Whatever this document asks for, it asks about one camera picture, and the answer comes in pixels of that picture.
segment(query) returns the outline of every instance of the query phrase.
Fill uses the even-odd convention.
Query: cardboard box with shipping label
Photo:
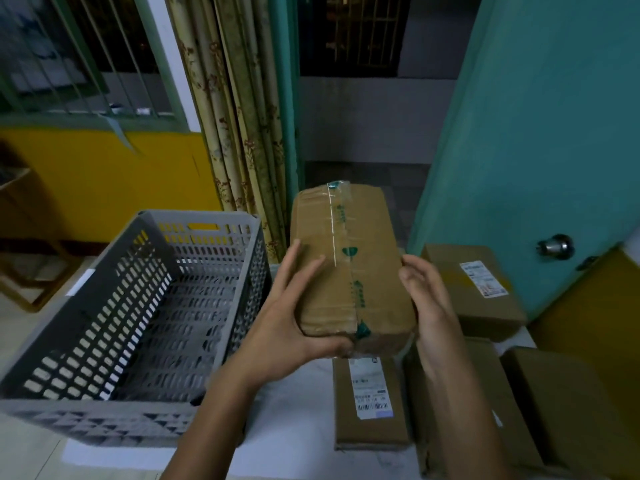
[[[291,217],[296,238],[303,245],[298,268],[326,256],[296,309],[302,332],[346,335],[359,355],[400,352],[417,322],[398,279],[402,262],[382,190],[332,182],[300,192]]]
[[[491,249],[425,244],[422,257],[437,266],[465,336],[501,342],[527,323]]]
[[[411,444],[391,358],[333,359],[335,448],[400,450]]]
[[[486,339],[473,338],[465,341],[511,464],[521,472],[541,470],[544,464],[492,343]],[[429,402],[426,377],[415,348],[405,357],[404,374],[420,472],[424,477],[444,477],[444,456]]]
[[[640,478],[640,447],[592,366],[525,347],[509,350],[501,361],[552,473]]]

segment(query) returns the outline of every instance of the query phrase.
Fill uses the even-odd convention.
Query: person
[[[284,256],[260,313],[240,348],[211,379],[196,416],[180,438],[161,480],[222,480],[256,393],[322,357],[348,356],[346,337],[306,337],[294,317],[296,304],[323,265],[324,257],[293,274],[296,240]],[[491,408],[467,355],[460,323],[436,268],[412,255],[402,257],[399,279],[415,304],[417,348],[440,432],[451,480],[510,480]]]

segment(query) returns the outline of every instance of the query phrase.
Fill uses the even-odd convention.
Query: metal door knob
[[[536,247],[540,256],[567,260],[573,256],[573,240],[566,234],[556,234],[551,239],[540,241]]]

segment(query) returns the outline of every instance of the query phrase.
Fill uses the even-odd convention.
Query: yellow curtain
[[[267,0],[168,1],[222,206],[261,218],[278,263],[287,200]]]

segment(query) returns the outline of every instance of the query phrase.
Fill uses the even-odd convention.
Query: gray plastic crate
[[[175,445],[271,287],[260,219],[146,210],[91,269],[0,376],[0,410],[86,444]]]

